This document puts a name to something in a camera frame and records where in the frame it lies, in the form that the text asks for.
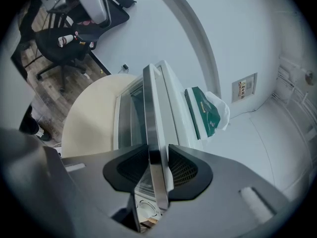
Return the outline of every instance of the black office chair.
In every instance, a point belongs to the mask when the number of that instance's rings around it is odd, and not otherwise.
[[[122,9],[125,5],[129,5],[128,1],[131,0],[117,0],[120,4],[116,4],[113,0],[107,0],[111,24],[106,28],[101,28],[97,24],[90,23],[89,25],[78,24],[78,22],[83,22],[85,20],[90,20],[90,17],[82,7],[82,5],[76,6],[68,14],[56,14],[55,20],[52,25],[53,13],[49,15],[49,27],[48,29],[41,30],[36,33],[35,42],[44,57],[53,62],[48,67],[41,70],[36,74],[38,80],[42,79],[42,74],[47,72],[57,66],[60,66],[61,72],[61,81],[62,87],[60,92],[65,92],[65,75],[64,69],[65,66],[70,66],[75,69],[80,70],[82,74],[85,74],[85,68],[79,65],[76,60],[83,60],[85,55],[91,50],[89,47],[90,43],[94,43],[93,49],[96,47],[98,38],[106,31],[120,25],[127,20],[130,16]],[[69,16],[73,19],[74,23],[72,27],[64,27],[66,17]],[[63,48],[57,45],[58,38],[66,35],[75,35],[75,32],[86,39],[73,40],[72,42],[65,45]]]

